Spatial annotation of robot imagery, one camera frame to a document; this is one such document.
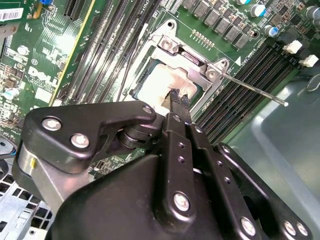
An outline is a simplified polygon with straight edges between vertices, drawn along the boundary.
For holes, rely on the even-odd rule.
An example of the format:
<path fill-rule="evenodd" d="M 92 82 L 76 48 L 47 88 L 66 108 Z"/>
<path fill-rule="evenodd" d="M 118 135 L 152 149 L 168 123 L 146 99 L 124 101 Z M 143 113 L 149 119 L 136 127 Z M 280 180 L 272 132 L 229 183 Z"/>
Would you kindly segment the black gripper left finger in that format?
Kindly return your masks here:
<path fill-rule="evenodd" d="M 172 91 L 166 116 L 141 100 L 33 109 L 23 122 L 13 177 L 56 214 L 89 184 L 92 163 L 137 148 L 162 160 L 166 180 L 178 165 L 191 173 L 188 103 Z"/>

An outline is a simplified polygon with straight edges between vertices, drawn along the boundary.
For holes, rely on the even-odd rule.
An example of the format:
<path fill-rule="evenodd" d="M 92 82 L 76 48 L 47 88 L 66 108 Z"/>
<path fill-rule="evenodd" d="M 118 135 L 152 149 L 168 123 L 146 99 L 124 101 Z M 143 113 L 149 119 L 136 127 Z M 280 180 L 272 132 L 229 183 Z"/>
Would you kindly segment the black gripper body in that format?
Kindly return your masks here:
<path fill-rule="evenodd" d="M 53 240 L 233 240 L 216 216 L 201 174 L 193 173 L 196 218 L 182 232 L 172 232 L 154 213 L 162 163 L 140 157 L 74 192 L 59 208 L 50 229 Z"/>

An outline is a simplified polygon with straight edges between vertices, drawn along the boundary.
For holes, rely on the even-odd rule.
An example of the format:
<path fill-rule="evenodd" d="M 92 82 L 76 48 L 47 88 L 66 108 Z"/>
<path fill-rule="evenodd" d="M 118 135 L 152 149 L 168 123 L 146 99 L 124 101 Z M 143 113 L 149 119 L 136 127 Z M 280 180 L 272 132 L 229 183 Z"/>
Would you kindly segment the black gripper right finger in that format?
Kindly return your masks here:
<path fill-rule="evenodd" d="M 228 145 L 212 146 L 192 123 L 187 94 L 180 99 L 199 170 L 195 187 L 199 218 L 184 240 L 310 240 L 312 232 Z"/>

